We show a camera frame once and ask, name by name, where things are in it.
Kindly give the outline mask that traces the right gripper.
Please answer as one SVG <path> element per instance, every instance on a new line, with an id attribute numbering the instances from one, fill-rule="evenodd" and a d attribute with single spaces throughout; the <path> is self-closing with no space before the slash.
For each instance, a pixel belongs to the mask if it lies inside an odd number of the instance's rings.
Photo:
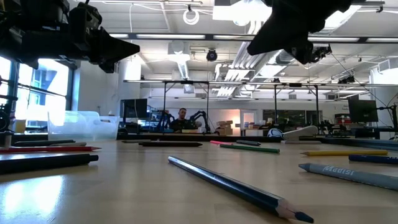
<path id="1" fill-rule="evenodd" d="M 247 47 L 248 54 L 284 49 L 300 63 L 310 63 L 313 44 L 308 34 L 323 25 L 313 15 L 317 6 L 317 0 L 273 0 L 272 14 Z"/>

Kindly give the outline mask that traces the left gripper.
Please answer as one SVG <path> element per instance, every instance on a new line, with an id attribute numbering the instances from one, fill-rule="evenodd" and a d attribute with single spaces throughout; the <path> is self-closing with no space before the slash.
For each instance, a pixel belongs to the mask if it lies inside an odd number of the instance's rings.
<path id="1" fill-rule="evenodd" d="M 102 16 L 87 2 L 73 9 L 67 2 L 45 2 L 43 16 L 44 58 L 87 60 L 113 73 L 115 62 L 140 52 L 139 45 L 111 37 L 100 27 Z"/>

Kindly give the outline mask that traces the grey crayon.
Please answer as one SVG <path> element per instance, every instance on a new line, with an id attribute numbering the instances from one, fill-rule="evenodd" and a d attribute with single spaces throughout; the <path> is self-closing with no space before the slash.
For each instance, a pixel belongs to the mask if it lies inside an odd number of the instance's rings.
<path id="1" fill-rule="evenodd" d="M 398 177 L 312 163 L 299 164 L 298 166 L 301 169 L 314 174 L 326 175 L 329 177 L 398 191 Z"/>
<path id="2" fill-rule="evenodd" d="M 56 143 L 56 144 L 51 144 L 50 146 L 72 146 L 72 147 L 78 147 L 78 146 L 86 146 L 86 142 L 64 142 L 64 143 Z"/>

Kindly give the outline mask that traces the green pencil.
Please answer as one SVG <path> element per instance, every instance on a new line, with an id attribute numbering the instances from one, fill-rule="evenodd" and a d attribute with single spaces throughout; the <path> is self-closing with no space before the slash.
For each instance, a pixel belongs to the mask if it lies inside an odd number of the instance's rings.
<path id="1" fill-rule="evenodd" d="M 220 144 L 220 147 L 227 148 L 227 149 L 239 149 L 239 150 L 245 150 L 245 151 L 257 151 L 257 152 L 266 152 L 266 153 L 273 153 L 273 154 L 280 153 L 279 149 L 274 149 L 274 148 L 227 145 L 227 144 Z"/>

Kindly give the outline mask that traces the red pencil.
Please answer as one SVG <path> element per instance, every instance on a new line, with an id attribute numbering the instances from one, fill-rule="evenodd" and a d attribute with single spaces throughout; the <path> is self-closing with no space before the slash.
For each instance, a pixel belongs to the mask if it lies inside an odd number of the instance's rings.
<path id="1" fill-rule="evenodd" d="M 0 149 L 0 154 L 4 153 L 31 153 L 31 152 L 85 152 L 94 151 L 100 147 L 93 146 L 40 146 L 40 147 L 10 147 Z"/>

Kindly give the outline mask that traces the yellow pencil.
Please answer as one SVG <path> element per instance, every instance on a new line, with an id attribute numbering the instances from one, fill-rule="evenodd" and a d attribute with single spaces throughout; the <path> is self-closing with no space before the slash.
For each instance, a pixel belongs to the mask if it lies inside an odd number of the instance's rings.
<path id="1" fill-rule="evenodd" d="M 388 155 L 387 150 L 367 150 L 367 151 L 307 151 L 302 152 L 306 156 L 348 156 L 350 154 L 356 155 L 375 155 L 385 156 Z"/>

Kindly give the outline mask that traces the dark blue pencil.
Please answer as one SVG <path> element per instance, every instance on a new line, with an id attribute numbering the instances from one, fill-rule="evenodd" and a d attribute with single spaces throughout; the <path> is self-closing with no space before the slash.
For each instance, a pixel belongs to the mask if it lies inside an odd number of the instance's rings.
<path id="1" fill-rule="evenodd" d="M 168 161 L 277 217 L 314 223 L 314 219 L 310 215 L 296 209 L 286 199 L 278 195 L 266 192 L 178 157 L 169 156 Z"/>

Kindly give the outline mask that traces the blue marker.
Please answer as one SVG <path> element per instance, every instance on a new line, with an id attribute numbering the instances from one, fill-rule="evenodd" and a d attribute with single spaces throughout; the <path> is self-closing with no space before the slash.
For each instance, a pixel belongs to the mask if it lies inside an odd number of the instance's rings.
<path id="1" fill-rule="evenodd" d="M 356 162 L 371 162 L 371 163 L 379 163 L 379 164 L 398 165 L 398 157 L 350 154 L 348 156 L 348 158 L 350 161 L 356 161 Z"/>

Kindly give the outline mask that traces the black monitor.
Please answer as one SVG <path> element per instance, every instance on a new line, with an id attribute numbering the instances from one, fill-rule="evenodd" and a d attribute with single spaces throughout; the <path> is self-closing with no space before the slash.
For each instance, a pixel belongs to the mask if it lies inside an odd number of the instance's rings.
<path id="1" fill-rule="evenodd" d="M 146 118 L 147 99 L 121 100 L 120 117 L 122 118 Z"/>
<path id="2" fill-rule="evenodd" d="M 349 116 L 353 123 L 378 122 L 375 100 L 348 100 Z"/>

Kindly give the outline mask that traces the clear plastic bin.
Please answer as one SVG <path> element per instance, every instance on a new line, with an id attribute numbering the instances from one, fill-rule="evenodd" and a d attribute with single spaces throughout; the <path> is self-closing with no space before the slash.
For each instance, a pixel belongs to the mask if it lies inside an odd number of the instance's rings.
<path id="1" fill-rule="evenodd" d="M 100 116 L 95 111 L 50 111 L 49 140 L 93 142 L 116 140 L 119 116 Z"/>

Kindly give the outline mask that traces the white stapler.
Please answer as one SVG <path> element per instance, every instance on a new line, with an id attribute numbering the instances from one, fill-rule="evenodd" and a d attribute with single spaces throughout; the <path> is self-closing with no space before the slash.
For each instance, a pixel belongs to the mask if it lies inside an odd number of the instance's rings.
<path id="1" fill-rule="evenodd" d="M 316 126 L 306 126 L 301 129 L 296 129 L 293 131 L 288 131 L 282 133 L 282 144 L 321 144 L 320 141 L 314 140 L 300 140 L 303 136 L 314 136 L 318 133 L 318 128 Z"/>

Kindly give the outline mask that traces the person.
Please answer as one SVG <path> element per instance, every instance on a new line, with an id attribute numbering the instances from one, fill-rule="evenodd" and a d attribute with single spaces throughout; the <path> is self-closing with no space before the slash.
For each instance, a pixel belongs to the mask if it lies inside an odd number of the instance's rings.
<path id="1" fill-rule="evenodd" d="M 187 110 L 185 108 L 180 108 L 178 112 L 178 118 L 171 122 L 170 128 L 175 133 L 181 133 L 183 129 L 195 129 L 192 122 L 185 118 Z"/>

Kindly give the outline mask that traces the red storage box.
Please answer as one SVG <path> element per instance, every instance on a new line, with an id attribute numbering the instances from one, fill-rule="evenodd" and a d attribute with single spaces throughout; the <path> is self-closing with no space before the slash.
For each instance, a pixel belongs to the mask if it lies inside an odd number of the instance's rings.
<path id="1" fill-rule="evenodd" d="M 338 113 L 334 115 L 334 122 L 335 124 L 351 124 L 351 118 L 349 113 Z"/>

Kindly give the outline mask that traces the yellow cup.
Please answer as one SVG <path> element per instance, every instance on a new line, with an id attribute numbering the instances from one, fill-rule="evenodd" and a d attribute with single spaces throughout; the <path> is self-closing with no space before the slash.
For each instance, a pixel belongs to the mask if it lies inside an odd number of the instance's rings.
<path id="1" fill-rule="evenodd" d="M 26 120 L 16 119 L 14 122 L 14 132 L 24 134 L 26 131 Z"/>

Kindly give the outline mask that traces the black overhead frame bar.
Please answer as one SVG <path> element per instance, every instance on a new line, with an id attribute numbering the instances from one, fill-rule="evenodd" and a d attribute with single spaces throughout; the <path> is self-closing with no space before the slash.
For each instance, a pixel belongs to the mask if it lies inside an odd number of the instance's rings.
<path id="1" fill-rule="evenodd" d="M 141 40 L 206 40 L 206 41 L 252 41 L 252 34 L 173 34 L 173 33 L 110 33 L 118 39 Z M 315 43 L 359 43 L 398 44 L 398 37 L 344 37 L 335 35 L 310 35 L 308 40 Z"/>

